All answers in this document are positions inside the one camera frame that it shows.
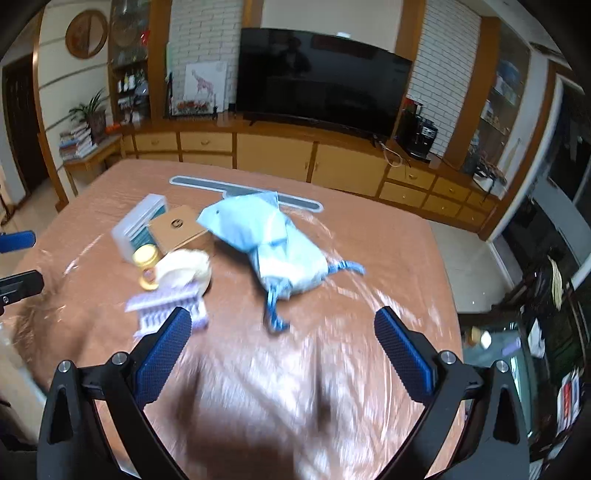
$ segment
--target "potted plant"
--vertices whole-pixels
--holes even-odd
[[[87,105],[80,103],[78,106],[70,108],[70,113],[74,117],[88,123],[90,136],[95,144],[98,144],[106,137],[105,107],[101,106],[105,99],[100,97],[103,91],[104,89],[101,88]]]

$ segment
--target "white brick wall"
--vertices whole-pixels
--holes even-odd
[[[236,101],[243,0],[173,0],[170,13],[174,102],[182,100],[187,63],[226,60],[225,109]]]
[[[443,155],[464,103],[476,58],[480,16],[456,0],[427,0],[408,93],[438,129],[431,151]]]

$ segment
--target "glass cabinet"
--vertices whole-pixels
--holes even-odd
[[[113,118],[136,122],[150,117],[148,39],[150,0],[113,0],[109,75]]]
[[[467,158],[475,155],[498,164],[519,111],[529,65],[529,47],[502,23],[496,75]]]

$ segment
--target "cardboard box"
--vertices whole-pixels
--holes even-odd
[[[213,256],[213,235],[199,225],[196,219],[193,209],[183,205],[153,219],[148,229],[163,255],[179,248],[187,248],[204,250]]]

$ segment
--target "drawstring bag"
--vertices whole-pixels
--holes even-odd
[[[277,192],[261,192],[221,200],[205,208],[198,223],[240,252],[248,254],[268,292],[267,318],[271,332],[289,323],[277,315],[277,300],[317,287],[339,270],[364,274],[363,266],[340,261],[330,264],[321,250],[279,210]]]

